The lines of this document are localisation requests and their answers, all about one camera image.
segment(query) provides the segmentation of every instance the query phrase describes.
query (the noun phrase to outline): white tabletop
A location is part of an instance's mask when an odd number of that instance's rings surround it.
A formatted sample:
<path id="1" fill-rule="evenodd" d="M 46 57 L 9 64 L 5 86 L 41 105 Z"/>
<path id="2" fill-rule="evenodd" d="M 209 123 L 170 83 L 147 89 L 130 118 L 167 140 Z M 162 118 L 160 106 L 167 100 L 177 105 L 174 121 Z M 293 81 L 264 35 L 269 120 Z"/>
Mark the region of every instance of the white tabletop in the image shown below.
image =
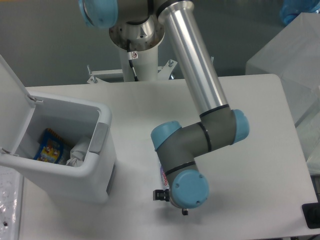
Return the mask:
<path id="1" fill-rule="evenodd" d="M 90 205 L 49 198 L 25 181 L 21 240 L 250 240 L 313 235 L 302 204 L 317 201 L 278 77 L 222 77 L 232 109 L 250 122 L 250 135 L 233 146 L 196 158 L 210 185 L 201 207 L 183 216 L 153 201 L 161 188 L 153 128 L 199 121 L 184 80 L 33 87 L 28 90 L 107 104 L 118 158 L 110 199 Z"/>

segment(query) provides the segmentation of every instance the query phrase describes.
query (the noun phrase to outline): open bin lid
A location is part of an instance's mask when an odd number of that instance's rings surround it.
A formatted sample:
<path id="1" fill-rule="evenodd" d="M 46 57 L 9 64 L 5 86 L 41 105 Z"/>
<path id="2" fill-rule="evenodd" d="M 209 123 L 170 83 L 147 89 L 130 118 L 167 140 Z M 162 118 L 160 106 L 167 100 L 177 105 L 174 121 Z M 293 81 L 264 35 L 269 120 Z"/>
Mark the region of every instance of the open bin lid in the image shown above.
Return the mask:
<path id="1" fill-rule="evenodd" d="M 14 153 L 27 130 L 36 105 L 1 55 L 0 84 L 0 153 Z"/>

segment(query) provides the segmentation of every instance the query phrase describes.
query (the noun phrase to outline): colorful snack bag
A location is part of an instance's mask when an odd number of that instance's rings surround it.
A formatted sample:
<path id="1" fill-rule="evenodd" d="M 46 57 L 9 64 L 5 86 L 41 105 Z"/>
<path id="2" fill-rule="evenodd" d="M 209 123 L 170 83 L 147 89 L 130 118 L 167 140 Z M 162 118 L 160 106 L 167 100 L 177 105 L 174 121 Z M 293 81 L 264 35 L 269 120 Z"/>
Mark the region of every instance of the colorful snack bag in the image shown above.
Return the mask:
<path id="1" fill-rule="evenodd" d="M 39 151 L 33 159 L 52 164 L 65 165 L 70 158 L 70 149 L 58 134 L 52 129 L 47 128 L 44 131 Z"/>

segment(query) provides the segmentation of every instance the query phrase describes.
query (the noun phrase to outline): light blue joint cap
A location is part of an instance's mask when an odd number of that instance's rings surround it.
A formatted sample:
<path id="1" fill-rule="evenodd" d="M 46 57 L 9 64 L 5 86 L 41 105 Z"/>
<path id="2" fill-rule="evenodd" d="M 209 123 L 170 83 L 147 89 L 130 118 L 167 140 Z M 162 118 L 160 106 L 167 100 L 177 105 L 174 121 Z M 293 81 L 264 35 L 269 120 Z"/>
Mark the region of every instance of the light blue joint cap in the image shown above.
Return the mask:
<path id="1" fill-rule="evenodd" d="M 95 27 L 109 29 L 116 24 L 118 20 L 117 0 L 78 0 L 85 23 L 87 26 L 92 26 L 85 13 L 83 1 L 88 17 Z"/>
<path id="2" fill-rule="evenodd" d="M 182 209 L 195 209 L 209 196 L 208 181 L 196 170 L 180 172 L 171 186 L 172 200 Z"/>
<path id="3" fill-rule="evenodd" d="M 167 140 L 175 131 L 182 128 L 177 121 L 169 121 L 157 126 L 151 132 L 151 139 L 154 145 L 154 150 L 160 147 L 160 145 Z"/>
<path id="4" fill-rule="evenodd" d="M 89 19 L 87 18 L 87 15 L 85 13 L 85 10 L 84 10 L 84 4 L 83 4 L 83 0 L 78 0 L 78 3 L 79 3 L 79 8 L 80 8 L 80 12 L 81 12 L 81 15 L 83 17 L 83 20 L 85 22 L 85 24 L 88 26 L 88 27 L 94 27 Z"/>
<path id="5" fill-rule="evenodd" d="M 235 138 L 233 144 L 242 141 L 246 137 L 248 137 L 250 132 L 249 121 L 245 114 L 239 110 L 235 109 L 232 110 L 235 116 L 236 121 L 236 131 L 235 131 Z"/>

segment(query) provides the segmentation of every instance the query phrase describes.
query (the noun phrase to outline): white trash bin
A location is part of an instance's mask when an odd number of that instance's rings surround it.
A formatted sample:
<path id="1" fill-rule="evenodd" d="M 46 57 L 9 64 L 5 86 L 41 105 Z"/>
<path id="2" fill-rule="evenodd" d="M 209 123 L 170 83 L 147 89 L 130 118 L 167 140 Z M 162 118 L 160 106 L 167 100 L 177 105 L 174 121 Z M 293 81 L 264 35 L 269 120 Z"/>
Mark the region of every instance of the white trash bin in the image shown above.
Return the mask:
<path id="1" fill-rule="evenodd" d="M 0 165 L 16 169 L 49 195 L 91 203 L 108 200 L 116 161 L 111 120 L 111 111 L 104 104 L 28 92 L 0 55 Z M 82 166 L 15 154 L 25 134 L 26 139 L 41 143 L 47 128 L 72 145 L 82 136 L 91 138 Z"/>

